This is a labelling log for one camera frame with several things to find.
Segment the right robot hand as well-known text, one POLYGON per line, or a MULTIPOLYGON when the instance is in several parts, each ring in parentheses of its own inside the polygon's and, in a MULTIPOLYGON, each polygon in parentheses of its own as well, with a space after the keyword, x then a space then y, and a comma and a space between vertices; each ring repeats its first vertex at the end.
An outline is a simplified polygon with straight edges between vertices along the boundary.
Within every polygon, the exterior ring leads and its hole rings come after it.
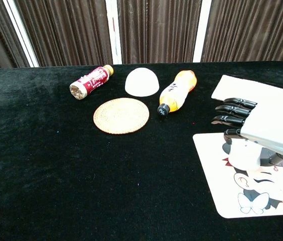
POLYGON ((215 109, 220 115, 211 123, 229 127, 223 134, 226 153, 230 153, 232 139, 245 139, 262 146, 260 166, 274 166, 283 161, 283 106, 228 98, 215 109))

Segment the white computer mouse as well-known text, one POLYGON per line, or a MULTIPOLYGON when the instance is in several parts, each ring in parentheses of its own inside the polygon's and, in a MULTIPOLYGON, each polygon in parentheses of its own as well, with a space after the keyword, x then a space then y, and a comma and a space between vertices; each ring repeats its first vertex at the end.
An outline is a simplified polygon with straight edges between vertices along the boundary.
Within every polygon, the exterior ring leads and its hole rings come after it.
POLYGON ((260 144, 245 139, 232 139, 230 147, 228 161, 234 168, 247 171, 260 167, 260 144))

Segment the cartoon girl mouse pad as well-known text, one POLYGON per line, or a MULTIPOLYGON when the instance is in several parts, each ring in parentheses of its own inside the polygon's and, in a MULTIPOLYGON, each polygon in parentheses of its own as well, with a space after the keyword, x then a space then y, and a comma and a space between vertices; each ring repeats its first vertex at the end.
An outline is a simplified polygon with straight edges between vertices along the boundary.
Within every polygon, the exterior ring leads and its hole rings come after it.
POLYGON ((229 163, 222 133, 195 134, 193 141, 222 217, 283 215, 283 161, 243 171, 229 163))

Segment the white folded towel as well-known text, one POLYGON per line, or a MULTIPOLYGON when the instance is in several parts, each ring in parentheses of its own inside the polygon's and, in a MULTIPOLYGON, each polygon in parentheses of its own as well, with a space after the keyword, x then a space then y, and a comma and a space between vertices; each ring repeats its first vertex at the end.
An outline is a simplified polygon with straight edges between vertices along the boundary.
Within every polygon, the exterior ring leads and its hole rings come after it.
POLYGON ((257 81, 222 75, 212 99, 241 98, 256 103, 266 102, 283 106, 283 89, 257 81))

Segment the orange drink bottle black cap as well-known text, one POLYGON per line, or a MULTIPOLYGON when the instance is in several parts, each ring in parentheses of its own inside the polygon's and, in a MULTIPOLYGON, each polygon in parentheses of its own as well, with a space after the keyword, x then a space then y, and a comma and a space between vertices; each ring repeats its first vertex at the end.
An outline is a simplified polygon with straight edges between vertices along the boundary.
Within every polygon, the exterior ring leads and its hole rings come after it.
POLYGON ((179 110, 185 102, 190 91, 197 84, 197 78, 192 70, 180 71, 174 81, 166 87, 159 98, 158 114, 167 116, 171 112, 179 110))

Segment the white upturned bowl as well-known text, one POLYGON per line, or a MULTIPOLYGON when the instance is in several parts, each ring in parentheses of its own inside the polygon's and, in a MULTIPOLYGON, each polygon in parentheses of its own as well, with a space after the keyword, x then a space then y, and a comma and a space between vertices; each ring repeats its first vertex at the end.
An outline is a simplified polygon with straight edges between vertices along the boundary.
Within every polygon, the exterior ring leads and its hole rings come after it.
POLYGON ((159 90, 156 74, 148 68, 136 68, 131 71, 125 81, 125 91, 136 97, 147 97, 159 90))

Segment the round woven coaster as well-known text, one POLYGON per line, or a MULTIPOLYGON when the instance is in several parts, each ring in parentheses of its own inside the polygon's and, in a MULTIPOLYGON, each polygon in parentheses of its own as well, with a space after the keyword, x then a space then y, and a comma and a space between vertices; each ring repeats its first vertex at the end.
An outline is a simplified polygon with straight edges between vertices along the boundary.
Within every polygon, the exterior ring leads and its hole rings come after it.
POLYGON ((133 98, 116 98, 103 103, 93 115, 94 124, 109 134, 128 134, 141 129, 150 116, 148 107, 133 98))

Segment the red labelled drink bottle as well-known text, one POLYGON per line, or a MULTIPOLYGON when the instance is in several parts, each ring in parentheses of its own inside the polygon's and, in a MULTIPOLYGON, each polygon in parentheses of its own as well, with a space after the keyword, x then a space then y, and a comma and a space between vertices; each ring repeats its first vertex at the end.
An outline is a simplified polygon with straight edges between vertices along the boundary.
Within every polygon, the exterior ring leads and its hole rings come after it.
POLYGON ((71 83, 70 92, 76 99, 82 100, 93 90, 106 83, 113 73, 114 69, 110 65, 98 67, 71 83))

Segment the black velvet tablecloth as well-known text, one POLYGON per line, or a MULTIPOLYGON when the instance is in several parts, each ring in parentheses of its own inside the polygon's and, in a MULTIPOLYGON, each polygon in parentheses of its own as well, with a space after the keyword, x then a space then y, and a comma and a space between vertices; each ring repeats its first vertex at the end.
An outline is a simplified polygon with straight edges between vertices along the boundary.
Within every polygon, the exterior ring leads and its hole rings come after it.
POLYGON ((217 213, 192 140, 224 130, 211 124, 222 75, 283 88, 283 62, 148 64, 161 88, 188 69, 197 86, 171 116, 155 94, 141 130, 106 134, 93 113, 135 68, 84 100, 69 85, 92 66, 0 69, 0 241, 283 241, 283 216, 217 213))

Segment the white frame post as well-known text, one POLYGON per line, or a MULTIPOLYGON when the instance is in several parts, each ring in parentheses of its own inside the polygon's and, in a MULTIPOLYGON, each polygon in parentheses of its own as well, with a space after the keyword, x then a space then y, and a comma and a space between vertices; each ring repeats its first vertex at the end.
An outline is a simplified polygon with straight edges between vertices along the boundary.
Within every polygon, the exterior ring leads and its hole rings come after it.
POLYGON ((113 64, 122 64, 117 0, 105 0, 113 64))
POLYGON ((3 0, 4 6, 8 12, 9 18, 13 24, 14 30, 17 34, 22 50, 30 67, 39 67, 36 54, 33 50, 29 36, 17 9, 15 0, 3 0))
POLYGON ((211 4, 212 4, 212 0, 202 0, 201 3, 198 30, 197 30, 196 42, 195 42, 195 48, 193 54, 194 63, 201 62, 211 4))

